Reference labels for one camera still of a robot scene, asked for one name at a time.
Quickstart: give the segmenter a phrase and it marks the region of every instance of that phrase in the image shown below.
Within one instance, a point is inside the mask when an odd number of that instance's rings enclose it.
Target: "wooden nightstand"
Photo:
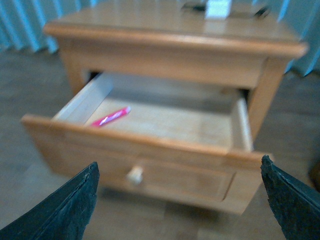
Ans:
[[[47,24],[77,95],[23,123],[56,172],[97,161],[105,186],[241,214],[261,183],[251,138],[307,46],[270,15],[204,20],[183,4],[108,1]],[[105,73],[87,84],[89,72]],[[237,89],[251,90],[248,115]],[[88,126],[126,105],[121,120]]]

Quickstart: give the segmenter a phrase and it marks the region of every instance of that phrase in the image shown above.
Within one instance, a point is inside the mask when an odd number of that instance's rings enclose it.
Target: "open drawer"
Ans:
[[[90,126],[126,106],[127,116]],[[54,172],[97,161],[102,186],[241,214],[262,182],[235,89],[103,73],[52,119],[22,122]]]

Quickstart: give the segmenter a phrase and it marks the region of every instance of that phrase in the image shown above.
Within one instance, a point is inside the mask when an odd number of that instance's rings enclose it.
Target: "pen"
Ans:
[[[105,124],[108,124],[118,118],[121,118],[121,117],[127,115],[128,113],[130,113],[130,111],[131,111],[131,107],[127,106],[125,108],[122,108],[118,111],[115,111],[107,116],[104,116],[104,117],[94,121],[93,123],[91,123],[91,126],[99,128]]]

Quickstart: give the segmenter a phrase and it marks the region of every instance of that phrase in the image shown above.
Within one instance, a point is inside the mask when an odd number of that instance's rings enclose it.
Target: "table leg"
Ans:
[[[64,63],[71,90],[76,95],[88,83],[89,72],[81,66],[72,52],[60,48],[59,53]]]
[[[264,122],[288,62],[288,59],[268,58],[261,73],[259,84],[249,96],[248,115],[253,141]]]

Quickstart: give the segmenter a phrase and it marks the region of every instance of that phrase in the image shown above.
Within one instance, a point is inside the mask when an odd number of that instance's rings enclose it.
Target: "wooden knob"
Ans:
[[[134,185],[139,185],[143,180],[143,168],[134,166],[131,171],[126,175],[126,178]]]

